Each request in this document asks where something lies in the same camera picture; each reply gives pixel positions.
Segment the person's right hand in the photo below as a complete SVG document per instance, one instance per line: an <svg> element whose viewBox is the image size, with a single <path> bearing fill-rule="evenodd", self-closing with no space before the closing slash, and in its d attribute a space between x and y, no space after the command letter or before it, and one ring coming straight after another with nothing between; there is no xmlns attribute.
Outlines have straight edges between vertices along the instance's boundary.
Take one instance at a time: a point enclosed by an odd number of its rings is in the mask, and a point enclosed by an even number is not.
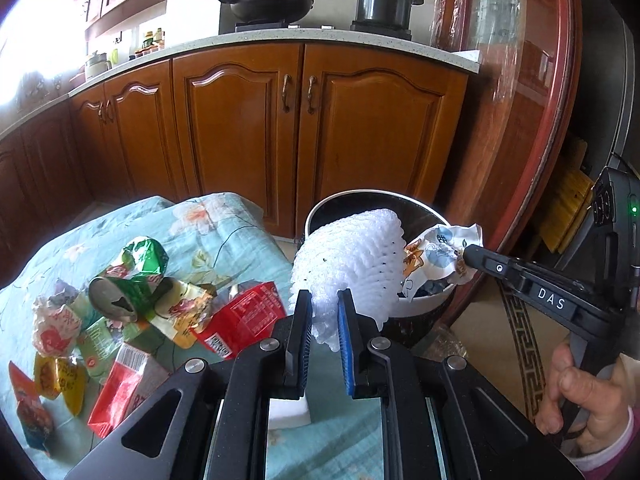
<svg viewBox="0 0 640 480"><path fill-rule="evenodd" d="M639 362L619 356L610 379L592 376L574 365L567 342L552 353L544 396L535 417L543 434L557 434L563 427L560 401L572 402L589 412L577 446L582 455L601 452L624 433L628 408L639 402Z"/></svg>

